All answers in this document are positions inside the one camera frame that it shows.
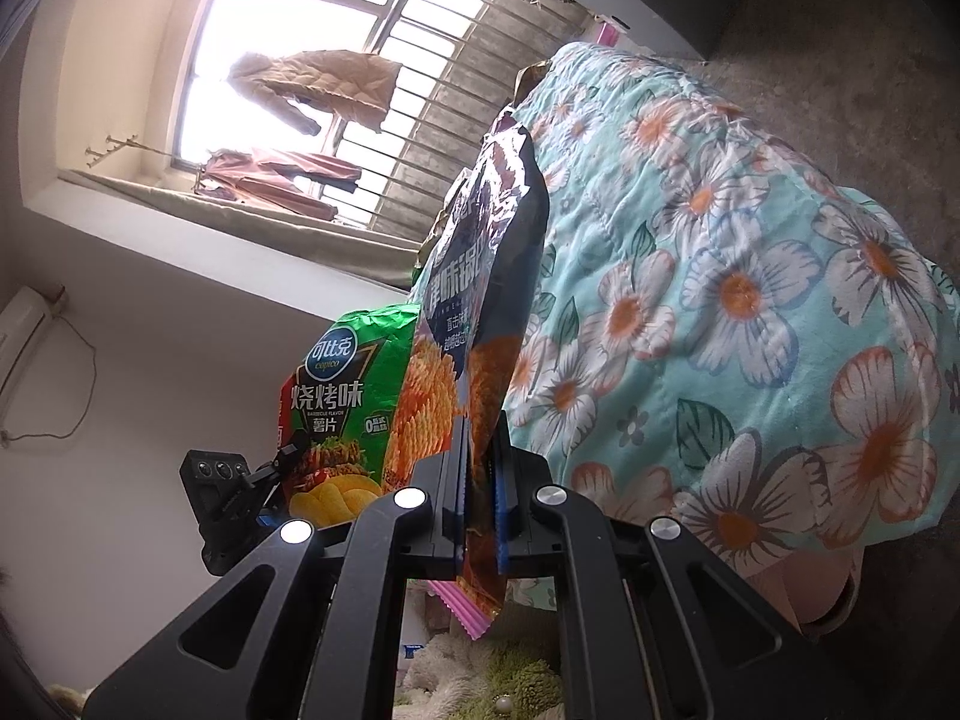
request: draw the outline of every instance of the concrete floor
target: concrete floor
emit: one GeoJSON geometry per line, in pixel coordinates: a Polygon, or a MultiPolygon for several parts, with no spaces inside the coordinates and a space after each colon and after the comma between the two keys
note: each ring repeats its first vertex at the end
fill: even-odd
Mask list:
{"type": "MultiPolygon", "coordinates": [[[[960,276],[960,56],[914,0],[747,0],[714,59],[683,64],[960,276]]],[[[853,615],[823,646],[889,707],[958,608],[956,497],[939,528],[867,550],[853,615]]]]}

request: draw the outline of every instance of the window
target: window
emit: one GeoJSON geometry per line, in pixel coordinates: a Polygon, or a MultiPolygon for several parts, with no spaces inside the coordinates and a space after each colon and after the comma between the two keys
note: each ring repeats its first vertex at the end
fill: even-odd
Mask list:
{"type": "MultiPolygon", "coordinates": [[[[510,98],[517,70],[563,42],[548,35],[537,49],[531,47],[536,41],[511,34],[528,26],[547,30],[534,23],[539,15],[518,18],[510,13],[517,5],[507,5],[496,0],[212,0],[179,110],[176,154],[200,164],[218,148],[334,153],[362,167],[358,189],[349,194],[305,179],[301,189],[335,204],[340,223],[419,242],[446,187],[461,167],[472,165],[483,132],[510,98]],[[487,13],[514,20],[485,25],[487,13]],[[506,45],[496,47],[496,41],[506,45]],[[468,47],[474,55],[463,55],[468,47]],[[383,132],[301,106],[323,127],[318,137],[301,135],[240,98],[224,81],[245,52],[282,56],[329,49],[379,52],[403,65],[383,132]],[[431,115],[433,110],[443,117],[431,115]]],[[[565,26],[564,21],[557,25],[565,26]]]]}

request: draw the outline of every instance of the beige puffer jacket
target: beige puffer jacket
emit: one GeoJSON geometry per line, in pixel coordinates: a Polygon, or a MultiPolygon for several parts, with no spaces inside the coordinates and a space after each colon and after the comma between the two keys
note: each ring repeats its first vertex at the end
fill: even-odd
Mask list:
{"type": "Polygon", "coordinates": [[[380,132],[400,68],[382,56],[346,50],[280,59],[246,53],[230,68],[227,83],[304,135],[319,134],[320,124],[291,105],[290,98],[380,132]]]}

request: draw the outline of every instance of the curtain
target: curtain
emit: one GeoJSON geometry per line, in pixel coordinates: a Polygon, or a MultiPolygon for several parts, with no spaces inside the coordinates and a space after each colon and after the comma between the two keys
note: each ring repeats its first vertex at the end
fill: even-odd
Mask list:
{"type": "Polygon", "coordinates": [[[61,170],[59,177],[338,271],[402,290],[411,287],[419,247],[402,238],[280,211],[252,211],[227,200],[148,187],[84,170],[61,170]]]}

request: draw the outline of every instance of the floral quilt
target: floral quilt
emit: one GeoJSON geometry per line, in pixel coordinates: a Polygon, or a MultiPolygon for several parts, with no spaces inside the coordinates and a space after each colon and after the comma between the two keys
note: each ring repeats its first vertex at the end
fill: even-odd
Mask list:
{"type": "MultiPolygon", "coordinates": [[[[742,576],[934,524],[960,480],[960,300],[864,194],[677,68],[565,46],[517,108],[550,191],[505,408],[610,517],[742,576]]],[[[547,583],[515,599],[554,603],[547,583]]]]}

